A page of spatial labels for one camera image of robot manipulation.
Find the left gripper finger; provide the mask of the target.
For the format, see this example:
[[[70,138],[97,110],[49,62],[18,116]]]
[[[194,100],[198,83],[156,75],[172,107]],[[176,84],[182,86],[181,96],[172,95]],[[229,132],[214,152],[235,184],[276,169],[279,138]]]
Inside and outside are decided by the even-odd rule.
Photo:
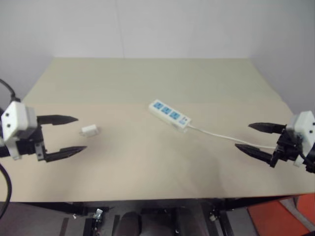
[[[53,162],[53,161],[66,159],[66,158],[69,158],[71,156],[74,156],[75,154],[78,154],[79,152],[83,151],[86,148],[87,148],[87,146],[76,146],[76,147],[62,148],[58,152],[45,154],[45,161],[46,162]]]
[[[40,125],[51,124],[51,125],[63,125],[71,122],[78,121],[77,118],[72,116],[62,116],[62,115],[47,115],[47,116],[37,116],[37,123]]]

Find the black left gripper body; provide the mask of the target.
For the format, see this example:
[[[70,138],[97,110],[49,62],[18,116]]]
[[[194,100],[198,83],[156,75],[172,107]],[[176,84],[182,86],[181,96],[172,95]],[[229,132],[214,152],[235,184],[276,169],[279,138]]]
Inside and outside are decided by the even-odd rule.
[[[38,126],[34,132],[27,138],[16,142],[18,153],[20,155],[36,154],[38,161],[45,161],[47,157],[42,125],[46,122],[46,117],[37,117]]]

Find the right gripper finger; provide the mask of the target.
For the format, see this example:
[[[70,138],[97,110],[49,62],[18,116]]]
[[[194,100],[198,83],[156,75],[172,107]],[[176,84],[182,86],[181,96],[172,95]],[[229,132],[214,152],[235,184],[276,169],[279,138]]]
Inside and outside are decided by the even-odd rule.
[[[263,161],[267,164],[276,164],[277,161],[274,159],[273,155],[261,151],[260,149],[250,146],[250,145],[243,145],[243,144],[235,144],[236,148],[238,148],[243,153],[247,154],[250,157]]]
[[[256,122],[251,123],[248,127],[258,130],[264,133],[277,133],[282,134],[286,132],[286,125],[276,124],[276,123],[269,123],[269,122]]]

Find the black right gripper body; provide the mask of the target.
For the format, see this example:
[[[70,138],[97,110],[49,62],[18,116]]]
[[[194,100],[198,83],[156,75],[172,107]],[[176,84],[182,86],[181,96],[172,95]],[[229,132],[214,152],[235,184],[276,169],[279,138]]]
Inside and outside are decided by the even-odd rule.
[[[299,136],[292,136],[292,133],[288,132],[285,127],[275,129],[274,133],[280,134],[280,137],[272,154],[270,166],[275,167],[278,160],[291,160],[293,165],[297,167],[304,164],[305,160],[300,155],[303,153],[303,139]]]

